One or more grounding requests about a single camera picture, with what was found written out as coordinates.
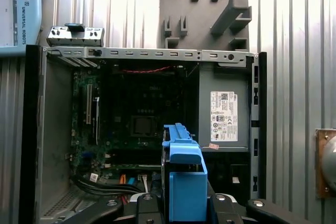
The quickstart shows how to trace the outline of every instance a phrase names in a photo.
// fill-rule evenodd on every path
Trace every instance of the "black cable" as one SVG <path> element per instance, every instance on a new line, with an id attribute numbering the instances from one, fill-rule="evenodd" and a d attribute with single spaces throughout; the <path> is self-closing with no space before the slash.
<path id="1" fill-rule="evenodd" d="M 143 191 L 141 191 L 139 188 L 137 188 L 136 186 L 133 185 L 128 185 L 128 184 L 114 184 L 114 185 L 104 185 L 104 184 L 98 184 L 95 182 L 92 182 L 88 179 L 85 179 L 83 177 L 80 176 L 74 176 L 72 178 L 72 180 L 76 180 L 79 181 L 87 186 L 92 186 L 94 188 L 101 188 L 101 189 L 127 189 L 127 190 L 134 190 L 134 191 L 138 191 L 139 193 L 143 193 Z"/>
<path id="2" fill-rule="evenodd" d="M 90 194 L 96 194 L 96 195 L 118 195 L 118 194 L 137 194 L 137 191 L 131 191 L 131 190 L 102 190 L 102 189 L 94 189 L 84 186 L 81 183 L 75 182 L 75 185 Z"/>
<path id="3" fill-rule="evenodd" d="M 97 184 L 92 182 L 88 179 L 84 179 L 79 176 L 71 177 L 73 183 L 81 190 L 85 191 L 86 193 L 93 194 L 93 195 L 118 195 L 118 194 L 138 194 L 142 191 L 131 185 L 103 185 Z"/>

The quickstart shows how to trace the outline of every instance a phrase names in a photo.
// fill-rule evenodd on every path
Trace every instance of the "motherboard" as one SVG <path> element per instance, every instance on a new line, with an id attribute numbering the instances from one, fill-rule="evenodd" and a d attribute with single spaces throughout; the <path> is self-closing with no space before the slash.
<path id="1" fill-rule="evenodd" d="M 184 120 L 180 70 L 125 67 L 73 72 L 70 164 L 75 174 L 108 178 L 123 170 L 160 170 L 163 125 Z"/>

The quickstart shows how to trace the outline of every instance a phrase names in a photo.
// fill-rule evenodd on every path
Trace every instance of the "power supply label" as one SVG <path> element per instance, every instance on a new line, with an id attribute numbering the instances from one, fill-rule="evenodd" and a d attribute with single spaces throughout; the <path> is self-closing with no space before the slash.
<path id="1" fill-rule="evenodd" d="M 211 141 L 238 141 L 238 95 L 211 92 Z"/>

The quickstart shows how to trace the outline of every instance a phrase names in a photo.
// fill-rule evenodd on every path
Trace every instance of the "metal screw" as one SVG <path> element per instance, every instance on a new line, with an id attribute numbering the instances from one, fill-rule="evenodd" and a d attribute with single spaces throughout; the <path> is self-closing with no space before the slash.
<path id="1" fill-rule="evenodd" d="M 146 200 L 148 200 L 148 199 L 152 199 L 153 197 L 152 196 L 150 196 L 150 195 L 145 195 L 145 197 L 143 197 L 143 199 L 146 199 Z"/>
<path id="2" fill-rule="evenodd" d="M 225 200 L 225 197 L 223 195 L 217 195 L 216 198 L 218 200 Z"/>
<path id="3" fill-rule="evenodd" d="M 256 205 L 257 207 L 262 207 L 262 206 L 264 206 L 264 203 L 262 203 L 262 202 L 259 201 L 259 200 L 255 200 L 255 201 L 253 201 L 253 204 Z"/>
<path id="4" fill-rule="evenodd" d="M 113 207 L 113 206 L 115 206 L 116 204 L 117 204 L 117 202 L 116 202 L 114 199 L 109 200 L 109 202 L 107 202 L 107 205 L 108 205 L 109 207 Z"/>

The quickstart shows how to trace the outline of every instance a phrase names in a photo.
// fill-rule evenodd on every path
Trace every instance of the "blue latch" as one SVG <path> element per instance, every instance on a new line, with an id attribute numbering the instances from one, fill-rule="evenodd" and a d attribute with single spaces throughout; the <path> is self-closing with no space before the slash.
<path id="1" fill-rule="evenodd" d="M 207 170 L 201 149 L 185 126 L 165 125 L 164 148 L 169 148 L 170 164 L 195 165 L 195 172 L 170 172 L 169 221 L 205 221 Z"/>

